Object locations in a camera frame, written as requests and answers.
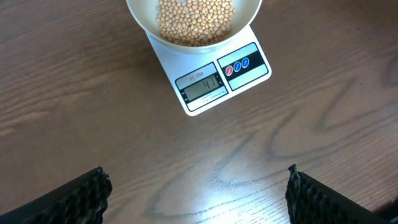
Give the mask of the pile of soybeans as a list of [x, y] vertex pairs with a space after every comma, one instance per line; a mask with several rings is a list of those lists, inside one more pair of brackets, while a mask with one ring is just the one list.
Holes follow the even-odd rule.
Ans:
[[161, 38], [187, 47], [224, 40], [236, 13], [233, 0], [159, 0], [156, 9]]

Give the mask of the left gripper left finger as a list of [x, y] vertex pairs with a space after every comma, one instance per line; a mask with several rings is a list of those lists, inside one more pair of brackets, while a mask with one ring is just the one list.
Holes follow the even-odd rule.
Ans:
[[1, 215], [1, 223], [102, 224], [112, 192], [109, 175], [97, 167], [59, 188]]

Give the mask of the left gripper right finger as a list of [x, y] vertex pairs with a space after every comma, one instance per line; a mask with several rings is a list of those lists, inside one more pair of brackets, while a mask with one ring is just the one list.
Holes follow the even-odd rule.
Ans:
[[295, 164], [289, 167], [289, 171], [285, 198], [291, 223], [373, 224], [389, 222], [306, 173], [298, 171]]

